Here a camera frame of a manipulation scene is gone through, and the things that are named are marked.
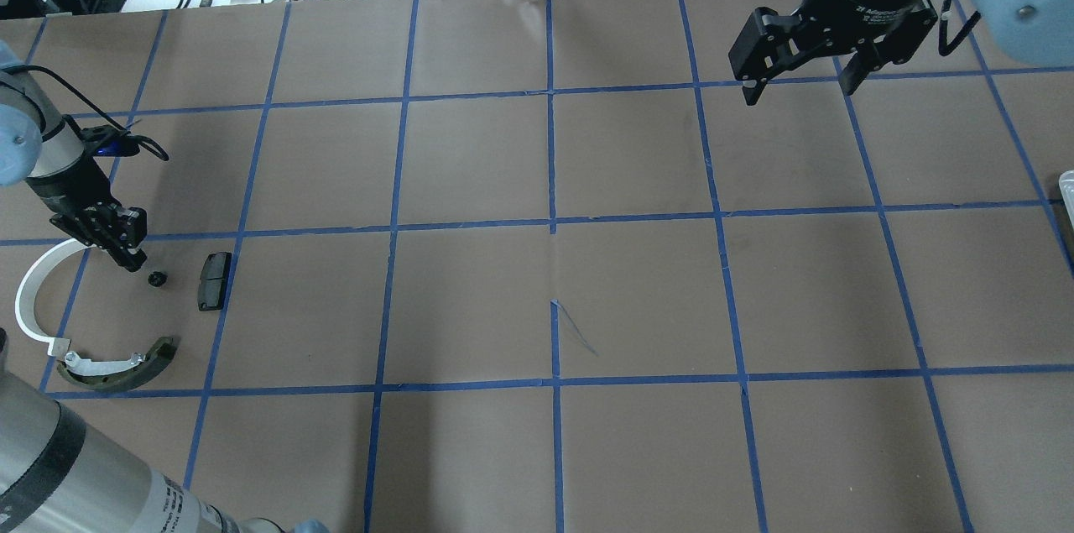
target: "blue tape grid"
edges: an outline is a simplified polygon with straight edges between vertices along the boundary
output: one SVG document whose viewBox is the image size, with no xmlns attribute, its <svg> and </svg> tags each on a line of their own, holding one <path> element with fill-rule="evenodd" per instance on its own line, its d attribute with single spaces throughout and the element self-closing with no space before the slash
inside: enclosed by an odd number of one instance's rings
<svg viewBox="0 0 1074 533">
<path fill-rule="evenodd" d="M 238 266 L 238 257 L 242 250 L 242 243 L 245 237 L 251 237 L 252 235 L 264 235 L 264 237 L 271 237 L 272 235 L 305 235 L 305 234 L 343 234 L 343 233 L 389 233 L 389 254 L 388 254 L 388 273 L 386 278 L 384 288 L 384 301 L 383 301 L 383 313 L 381 316 L 381 336 L 378 352 L 377 362 L 377 377 L 376 384 L 373 385 L 349 385 L 349 386 L 310 386 L 310 387 L 282 387 L 282 388 L 214 388 L 213 387 L 213 376 L 215 374 L 216 361 L 219 351 L 220 341 L 224 331 L 227 314 L 228 314 L 228 302 L 224 303 L 224 308 L 220 312 L 219 320 L 217 325 L 216 335 L 214 337 L 213 349 L 211 352 L 211 359 L 208 369 L 206 371 L 205 383 L 200 389 L 177 389 L 177 390 L 134 390 L 129 392 L 114 393 L 102 395 L 93 392 L 84 391 L 68 391 L 68 392 L 49 392 L 48 394 L 55 399 L 62 400 L 86 400 L 86 399 L 100 399 L 102 397 L 117 398 L 117 399 L 135 399 L 135 398 L 199 398 L 199 410 L 198 418 L 194 427 L 194 433 L 191 438 L 190 452 L 187 463 L 186 475 L 184 478 L 185 486 L 189 487 L 194 474 L 198 449 L 201 440 L 202 430 L 204 427 L 205 412 L 207 408 L 208 400 L 213 397 L 280 397 L 280 395 L 303 395 L 303 394 L 347 394 L 347 393 L 369 393 L 373 395 L 373 417 L 371 423 L 371 440 L 369 440 L 369 453 L 368 453 L 368 469 L 366 473 L 366 491 L 364 498 L 365 507 L 365 521 L 363 523 L 364 531 L 368 531 L 371 527 L 372 518 L 372 507 L 373 498 L 376 482 L 376 458 L 377 458 L 377 445 L 379 441 L 379 421 L 380 421 L 380 406 L 382 402 L 382 397 L 384 393 L 394 392 L 450 392 L 450 391 L 467 391 L 467 390 L 489 390 L 489 389 L 506 389 L 506 388 L 539 388 L 548 387 L 552 388 L 553 392 L 553 448 L 554 448 L 554 493 L 555 493 L 555 524 L 557 533 L 562 533 L 565 530 L 564 522 L 564 480 L 563 480 L 563 431 L 562 431 L 562 412 L 561 412 L 561 388 L 564 387 L 581 387 L 581 386 L 620 386 L 620 385 L 676 385 L 676 384 L 737 384 L 741 389 L 741 403 L 743 413 L 743 424 L 745 428 L 746 445 L 749 451 L 749 461 L 751 466 L 751 474 L 753 477 L 754 485 L 754 499 L 757 510 L 757 519 L 759 530 L 765 532 L 768 530 L 767 516 L 765 512 L 764 504 L 764 493 L 763 484 L 760 477 L 760 459 L 757 455 L 756 443 L 753 433 L 753 422 L 752 413 L 750 406 L 750 395 L 749 395 L 749 384 L 752 381 L 794 381 L 794 380 L 830 380 L 830 379 L 879 379 L 879 378 L 921 378 L 926 386 L 928 392 L 929 404 L 932 409 L 933 420 L 937 427 L 937 433 L 940 437 L 941 447 L 943 449 L 944 461 L 947 467 L 947 472 L 952 482 L 952 489 L 955 494 L 956 504 L 959 509 L 960 517 L 962 518 L 962 525 L 966 531 L 973 531 L 972 521 L 966 506 L 964 499 L 961 493 L 960 482 L 958 479 L 958 474 L 955 467 L 954 459 L 952 457 L 950 448 L 947 443 L 946 433 L 943 426 L 943 418 L 940 414 L 940 407 L 935 399 L 935 392 L 932 387 L 933 377 L 944 377 L 944 376 L 962 376 L 962 375 L 1010 375 L 1010 374 L 1028 374 L 1028 373 L 1074 373 L 1074 364 L 1030 364 L 1030 365 L 1010 365 L 1010 366 L 974 366 L 974 368 L 938 368 L 933 369 L 928 365 L 928 361 L 925 357 L 924 349 L 920 345 L 920 338 L 917 332 L 916 322 L 913 317 L 913 308 L 910 303 L 909 292 L 905 288 L 905 282 L 902 278 L 901 265 L 899 265 L 898 254 L 891 237 L 889 227 L 887 225 L 886 213 L 888 212 L 925 212 L 925 211 L 945 211 L 945 208 L 1013 208 L 1013 207 L 1044 207 L 1047 212 L 1049 222 L 1053 227 L 1053 231 L 1057 235 L 1060 249 L 1066 257 L 1069 264 L 1071 265 L 1071 271 L 1074 273 L 1074 260 L 1071 259 L 1071 255 L 1068 253 L 1066 247 L 1062 241 L 1059 233 L 1059 227 L 1057 219 L 1051 211 L 1051 205 L 1061 203 L 1059 200 L 1048 200 L 1046 193 L 1044 192 L 1035 173 L 1025 147 L 1016 131 L 1015 125 L 1006 112 L 1005 105 L 1003 104 L 1002 98 L 999 93 L 997 85 L 993 77 L 997 75 L 1020 75 L 1020 74 L 1047 74 L 1047 73 L 1062 73 L 1062 71 L 1074 71 L 1074 67 L 1040 67 L 1039 69 L 1014 69 L 1014 70 L 990 70 L 985 62 L 984 56 L 982 54 L 981 47 L 977 44 L 977 40 L 971 34 L 970 43 L 974 48 L 974 53 L 977 56 L 978 62 L 981 63 L 981 70 L 978 71 L 940 71 L 939 73 L 910 73 L 910 74 L 879 74 L 874 75 L 872 78 L 875 81 L 887 81 L 887 78 L 929 78 L 929 77 L 984 77 L 989 85 L 989 90 L 998 105 L 1006 128 L 1011 134 L 1013 143 L 1017 147 L 1019 157 L 1022 159 L 1026 167 L 1027 173 L 1030 174 L 1031 182 L 1037 193 L 1037 200 L 1025 200 L 1025 201 L 987 201 L 987 203 L 969 203 L 969 204 L 885 204 L 883 203 L 880 191 L 872 174 L 871 164 L 869 161 L 868 152 L 866 149 L 865 141 L 862 139 L 859 124 L 857 120 L 856 113 L 854 111 L 853 101 L 851 98 L 845 100 L 847 114 L 852 120 L 852 127 L 855 131 L 855 138 L 858 142 L 858 147 L 861 154 L 862 163 L 867 170 L 867 177 L 870 184 L 870 189 L 873 192 L 874 204 L 872 206 L 851 206 L 851 207 L 825 207 L 825 208 L 753 208 L 753 211 L 737 211 L 737 212 L 725 212 L 720 207 L 720 200 L 717 193 L 717 186 L 715 184 L 715 176 L 712 170 L 712 159 L 709 150 L 708 143 L 708 129 L 706 124 L 706 113 L 705 105 L 701 98 L 701 89 L 713 88 L 713 86 L 737 86 L 737 82 L 701 82 L 698 74 L 697 58 L 693 42 L 693 35 L 691 32 L 690 17 L 686 10 L 685 0 L 679 0 L 680 13 L 682 16 L 683 31 L 687 44 L 687 53 L 691 62 L 692 82 L 691 83 L 662 83 L 662 85 L 639 85 L 639 86 L 595 86 L 594 88 L 570 88 L 570 89 L 556 89 L 554 88 L 554 68 L 553 68 L 553 0 L 548 0 L 546 2 L 546 31 L 547 31 L 547 66 L 548 66 L 548 83 L 545 89 L 541 90 L 504 90 L 504 92 L 480 92 L 480 93 L 441 93 L 440 96 L 427 96 L 427 97 L 411 97 L 409 93 L 410 85 L 410 74 L 412 70 L 413 60 L 413 47 L 415 47 L 415 37 L 417 29 L 417 14 L 418 14 L 418 0 L 413 0 L 411 16 L 410 16 L 410 27 L 409 37 L 407 43 L 407 63 L 404 81 L 404 92 L 400 98 L 349 98 L 348 100 L 333 100 L 333 101 L 307 101 L 307 102 L 287 102 L 277 103 L 273 101 L 273 90 L 275 88 L 276 74 L 279 69 L 280 56 L 282 55 L 282 48 L 285 44 L 285 39 L 287 34 L 288 20 L 291 14 L 290 5 L 286 5 L 284 12 L 284 18 L 281 21 L 279 41 L 276 47 L 276 55 L 273 62 L 272 75 L 268 82 L 268 88 L 266 90 L 265 100 L 260 104 L 249 104 L 249 105 L 218 105 L 217 107 L 186 107 L 186 109 L 169 109 L 169 110 L 149 110 L 141 111 L 139 110 L 139 103 L 144 92 L 146 81 L 149 76 L 154 59 L 158 51 L 158 46 L 163 35 L 165 21 L 168 20 L 168 12 L 161 14 L 160 25 L 157 29 L 157 34 L 154 39 L 153 47 L 150 48 L 148 59 L 146 61 L 145 69 L 142 74 L 142 78 L 139 85 L 134 102 L 131 104 L 131 109 L 127 112 L 114 112 L 114 116 L 125 116 L 128 123 L 134 119 L 134 116 L 154 116 L 154 115 L 176 115 L 176 113 L 206 113 L 206 112 L 232 112 L 232 111 L 260 111 L 261 119 L 258 127 L 258 135 L 255 143 L 255 149 L 250 161 L 250 169 L 247 178 L 246 193 L 243 201 L 243 212 L 240 218 L 238 228 L 233 233 L 231 232 L 216 232 L 216 233 L 175 233 L 175 234 L 163 234 L 163 235 L 150 235 L 147 241 L 158 242 L 158 241 L 191 241 L 191 240 L 206 240 L 206 239 L 228 239 L 234 240 L 234 259 L 232 260 L 232 275 Z M 958 10 L 960 16 L 966 17 L 964 11 L 962 10 L 961 2 L 955 0 L 955 6 Z M 38 44 L 41 42 L 43 32 L 45 31 L 47 19 L 42 21 L 38 33 L 34 37 L 33 44 L 30 48 L 30 54 L 27 56 L 27 61 L 30 61 L 34 52 L 38 48 Z M 838 60 L 836 63 L 836 74 L 841 70 Z M 829 83 L 834 82 L 836 75 L 832 76 L 818 76 L 818 77 L 808 77 L 808 78 L 777 78 L 773 83 Z M 698 125 L 702 145 L 702 153 L 706 162 L 706 173 L 707 181 L 709 182 L 709 192 L 712 201 L 712 212 L 698 212 L 698 213 L 677 213 L 677 214 L 652 214 L 652 215 L 627 215 L 627 216 L 603 216 L 603 217 L 568 217 L 560 218 L 556 215 L 555 208 L 555 123 L 554 123 L 554 97 L 556 93 L 598 93 L 598 92 L 632 92 L 633 90 L 694 90 L 695 101 L 697 105 Z M 400 200 L 400 185 L 402 181 L 403 173 L 403 162 L 404 162 L 404 147 L 405 147 L 405 133 L 406 133 L 406 119 L 408 105 L 411 102 L 424 102 L 424 101 L 441 101 L 441 100 L 456 100 L 456 98 L 521 98 L 521 97 L 533 97 L 540 96 L 545 93 L 548 98 L 548 152 L 549 152 L 549 217 L 547 219 L 522 219 L 522 220 L 468 220 L 467 222 L 449 222 L 449 224 L 419 224 L 419 225 L 400 225 L 398 224 L 398 200 Z M 392 192 L 392 215 L 391 224 L 389 226 L 373 226 L 363 228 L 280 228 L 279 230 L 266 230 L 266 231 L 246 231 L 246 216 L 249 211 L 249 203 L 252 193 L 252 186 L 255 177 L 257 174 L 258 158 L 260 154 L 260 146 L 264 135 L 265 123 L 267 119 L 268 112 L 272 109 L 295 109 L 295 107 L 321 107 L 322 105 L 363 105 L 363 104 L 374 104 L 374 103 L 398 103 L 401 105 L 401 119 L 400 119 L 400 134 L 398 144 L 396 149 L 396 162 L 395 162 L 395 178 Z M 78 113 L 76 117 L 92 117 L 92 113 Z M 111 177 L 115 177 L 118 169 L 118 159 L 115 159 L 112 167 Z M 802 216 L 802 215 L 839 215 L 839 214 L 858 214 L 858 213 L 875 213 L 882 224 L 882 228 L 885 235 L 885 241 L 887 243 L 889 257 L 891 259 L 892 270 L 897 277 L 900 296 L 903 300 L 903 306 L 905 309 L 908 321 L 910 322 L 911 335 L 915 344 L 915 349 L 918 355 L 918 368 L 908 369 L 908 370 L 869 370 L 869 371 L 837 371 L 837 372 L 775 372 L 775 373 L 749 373 L 745 368 L 745 359 L 742 354 L 742 343 L 741 334 L 737 321 L 737 312 L 735 307 L 735 294 L 734 294 L 734 284 L 731 272 L 728 266 L 726 245 L 724 243 L 724 230 L 723 220 L 731 217 L 759 217 L 759 216 Z M 394 274 L 394 261 L 395 261 L 395 248 L 397 245 L 397 237 L 400 233 L 409 231 L 424 231 L 424 230 L 441 230 L 441 228 L 488 228 L 488 227 L 528 227 L 528 226 L 548 226 L 550 233 L 554 234 L 558 225 L 580 225 L 580 224 L 601 224 L 601 222 L 626 222 L 626 220 L 686 220 L 686 219 L 713 219 L 715 222 L 716 231 L 716 246 L 720 251 L 721 265 L 724 275 L 724 285 L 726 290 L 726 299 L 728 303 L 728 312 L 731 320 L 731 334 L 732 344 L 735 347 L 736 357 L 736 372 L 727 374 L 697 374 L 697 375 L 671 375 L 671 376 L 620 376 L 620 377 L 580 377 L 580 378 L 564 378 L 561 376 L 560 369 L 560 330 L 558 330 L 558 311 L 556 304 L 550 306 L 550 321 L 551 321 L 551 356 L 552 356 L 552 375 L 548 378 L 526 378 L 526 379 L 511 379 L 511 380 L 490 380 L 490 381 L 468 381 L 468 383 L 450 383 L 450 384 L 384 384 L 383 373 L 384 373 L 384 362 L 387 358 L 387 346 L 388 346 L 388 330 L 389 330 L 389 316 L 391 308 L 391 297 L 392 297 L 392 277 Z M 4 240 L 0 241 L 0 247 L 4 246 L 48 246 L 58 243 L 55 239 L 43 239 L 43 240 Z M 82 282 L 83 274 L 86 268 L 86 259 L 84 258 L 79 264 L 77 273 L 75 275 L 75 280 L 73 282 L 72 289 L 66 304 L 63 318 L 61 319 L 60 330 L 57 335 L 62 335 L 66 330 L 68 319 L 70 318 L 75 298 Z M 53 369 L 53 362 L 49 360 L 48 365 L 46 365 L 45 372 L 42 375 L 42 380 L 40 388 L 45 389 L 48 383 L 49 372 Z"/>
</svg>

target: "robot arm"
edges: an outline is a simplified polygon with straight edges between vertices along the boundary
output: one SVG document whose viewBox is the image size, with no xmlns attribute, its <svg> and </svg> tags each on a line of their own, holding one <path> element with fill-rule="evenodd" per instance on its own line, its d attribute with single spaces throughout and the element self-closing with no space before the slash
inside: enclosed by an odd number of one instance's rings
<svg viewBox="0 0 1074 533">
<path fill-rule="evenodd" d="M 973 0 L 1001 48 L 1029 63 L 1074 63 L 1074 0 Z M 748 105 L 783 71 L 853 54 L 845 93 L 886 63 L 905 63 L 940 20 L 929 0 L 802 0 L 794 13 L 756 9 L 729 52 Z"/>
<path fill-rule="evenodd" d="M 137 271 L 146 260 L 139 247 L 146 235 L 145 211 L 125 208 L 112 196 L 93 157 L 134 155 L 145 139 L 130 135 L 111 117 L 108 127 L 79 128 L 73 117 L 60 115 L 30 71 L 49 73 L 23 66 L 0 42 L 0 186 L 26 181 L 55 213 L 54 226 Z M 159 146 L 145 146 L 168 159 Z"/>
</svg>

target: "screw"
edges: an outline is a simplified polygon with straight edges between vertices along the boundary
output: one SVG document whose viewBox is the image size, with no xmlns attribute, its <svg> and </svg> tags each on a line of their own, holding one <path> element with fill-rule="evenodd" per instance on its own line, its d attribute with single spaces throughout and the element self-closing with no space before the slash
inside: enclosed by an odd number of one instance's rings
<svg viewBox="0 0 1074 533">
<path fill-rule="evenodd" d="M 162 271 L 154 271 L 149 274 L 149 285 L 159 288 L 168 282 L 168 273 Z"/>
</svg>

